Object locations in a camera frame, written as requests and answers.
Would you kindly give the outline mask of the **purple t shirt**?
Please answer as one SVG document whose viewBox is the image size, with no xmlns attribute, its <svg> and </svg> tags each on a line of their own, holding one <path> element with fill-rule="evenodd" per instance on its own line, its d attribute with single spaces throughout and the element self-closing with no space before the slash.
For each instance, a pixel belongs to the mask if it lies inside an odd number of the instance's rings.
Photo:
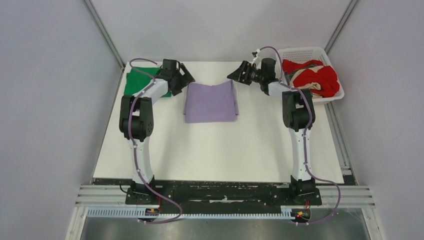
<svg viewBox="0 0 424 240">
<path fill-rule="evenodd" d="M 235 122 L 239 109 L 233 81 L 217 85 L 190 83 L 183 114 L 187 124 Z"/>
</svg>

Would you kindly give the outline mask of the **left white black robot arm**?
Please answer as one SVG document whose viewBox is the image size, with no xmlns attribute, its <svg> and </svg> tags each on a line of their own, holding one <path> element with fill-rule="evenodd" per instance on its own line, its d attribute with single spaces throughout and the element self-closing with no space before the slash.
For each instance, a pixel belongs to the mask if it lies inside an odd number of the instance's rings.
<svg viewBox="0 0 424 240">
<path fill-rule="evenodd" d="M 119 130 L 127 139 L 132 157 L 132 182 L 126 203 L 152 204 L 159 200 L 150 160 L 150 137 L 154 130 L 153 105 L 165 94 L 176 96 L 195 79 L 186 66 L 175 59 L 164 59 L 156 73 L 148 73 L 129 62 L 132 70 L 149 77 L 142 89 L 124 94 L 120 102 Z"/>
</svg>

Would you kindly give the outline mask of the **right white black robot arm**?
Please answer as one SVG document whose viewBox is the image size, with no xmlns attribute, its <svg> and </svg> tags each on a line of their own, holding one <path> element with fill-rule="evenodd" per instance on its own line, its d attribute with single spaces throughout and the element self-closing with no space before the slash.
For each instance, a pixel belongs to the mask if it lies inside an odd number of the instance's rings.
<svg viewBox="0 0 424 240">
<path fill-rule="evenodd" d="M 319 197 L 309 163 L 310 135 L 316 119 L 312 93 L 308 89 L 298 90 L 291 86 L 287 71 L 283 70 L 278 79 L 275 67 L 276 61 L 272 58 L 262 59 L 260 67 L 244 60 L 227 78 L 245 85 L 258 83 L 266 95 L 281 99 L 282 120 L 290 134 L 293 155 L 287 194 L 296 205 L 306 205 Z"/>
</svg>

